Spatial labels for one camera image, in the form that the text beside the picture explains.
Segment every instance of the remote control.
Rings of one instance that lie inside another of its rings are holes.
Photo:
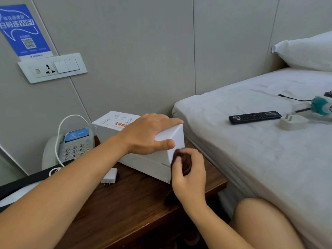
[[[242,124],[242,123],[250,123],[255,121],[266,121],[268,119],[280,119],[281,115],[276,111],[270,111],[263,113],[233,115],[228,118],[230,123],[232,124]]]

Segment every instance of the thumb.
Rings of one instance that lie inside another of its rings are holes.
[[[155,141],[154,148],[156,151],[160,150],[169,150],[175,147],[175,142],[172,139],[164,140],[164,141]]]
[[[181,157],[178,156],[172,167],[172,180],[183,178]]]

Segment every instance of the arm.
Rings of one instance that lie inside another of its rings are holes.
[[[180,157],[175,160],[172,171],[173,190],[207,246],[210,249],[253,249],[206,204],[206,172],[202,154],[191,148],[185,148],[182,152],[191,155],[193,165],[190,173],[183,176]]]
[[[146,114],[40,183],[0,214],[1,248],[54,248],[120,158],[128,153],[150,154],[173,148],[172,140],[154,139],[160,131],[181,123],[162,114]]]

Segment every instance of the white cable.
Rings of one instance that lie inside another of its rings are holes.
[[[51,176],[51,175],[52,175],[52,172],[53,172],[54,170],[56,170],[56,172],[58,172],[60,169],[64,168],[63,163],[62,163],[62,162],[60,161],[60,159],[59,159],[59,156],[58,156],[58,153],[57,153],[56,147],[57,147],[57,145],[58,145],[59,136],[60,136],[60,128],[61,128],[62,123],[63,123],[66,119],[68,119],[69,117],[72,117],[72,116],[78,116],[78,117],[81,117],[83,120],[85,120],[85,122],[86,122],[86,123],[89,125],[89,127],[92,129],[92,126],[90,125],[90,123],[89,123],[89,122],[88,122],[83,116],[81,116],[81,115],[79,115],[79,114],[72,114],[72,115],[69,115],[69,116],[65,117],[65,118],[60,122],[60,125],[59,125],[59,127],[58,127],[58,135],[57,135],[57,137],[56,137],[56,145],[54,146],[54,152],[55,152],[55,154],[56,154],[56,159],[58,160],[58,162],[61,164],[62,167],[58,167],[58,168],[53,168],[53,169],[51,169],[51,171],[48,173],[48,176]]]

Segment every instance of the leg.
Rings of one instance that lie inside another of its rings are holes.
[[[231,226],[255,249],[305,249],[286,216],[263,199],[242,200]]]

